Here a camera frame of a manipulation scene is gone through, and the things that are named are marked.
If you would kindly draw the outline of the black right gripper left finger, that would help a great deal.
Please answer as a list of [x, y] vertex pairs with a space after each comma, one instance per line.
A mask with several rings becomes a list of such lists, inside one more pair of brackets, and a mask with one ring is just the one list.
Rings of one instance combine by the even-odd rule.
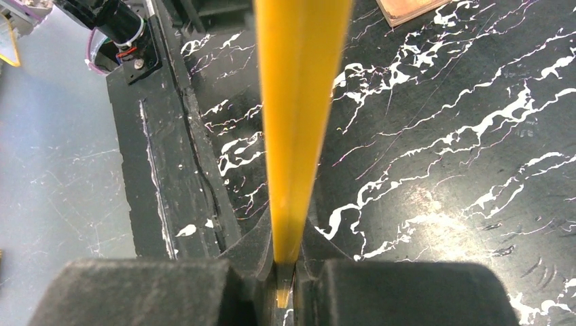
[[269, 325], [270, 213], [216, 258], [79, 259], [50, 283], [31, 325]]

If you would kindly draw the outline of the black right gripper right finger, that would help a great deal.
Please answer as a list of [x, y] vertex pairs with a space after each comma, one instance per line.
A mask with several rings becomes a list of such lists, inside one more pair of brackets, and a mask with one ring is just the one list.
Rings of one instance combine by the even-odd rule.
[[517, 325], [487, 267], [451, 262], [354, 261], [311, 223], [296, 266], [296, 325]]

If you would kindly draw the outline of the yellow-framed whiteboard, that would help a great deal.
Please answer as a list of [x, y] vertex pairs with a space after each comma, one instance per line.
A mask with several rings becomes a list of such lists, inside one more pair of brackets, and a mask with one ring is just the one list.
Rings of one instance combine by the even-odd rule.
[[352, 1], [256, 1], [276, 303], [289, 302]]

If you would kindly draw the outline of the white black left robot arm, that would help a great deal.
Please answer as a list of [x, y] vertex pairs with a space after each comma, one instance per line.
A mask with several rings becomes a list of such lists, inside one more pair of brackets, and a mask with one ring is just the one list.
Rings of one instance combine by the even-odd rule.
[[119, 50], [116, 58], [129, 85], [145, 79], [162, 66], [156, 29], [158, 19], [145, 9], [125, 1], [54, 1], [53, 4], [77, 23], [98, 30]]

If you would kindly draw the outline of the plywood board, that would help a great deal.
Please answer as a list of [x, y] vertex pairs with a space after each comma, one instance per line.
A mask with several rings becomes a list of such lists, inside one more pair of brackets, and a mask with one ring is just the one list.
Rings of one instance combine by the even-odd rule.
[[396, 27], [419, 17], [451, 0], [376, 0], [390, 27]]

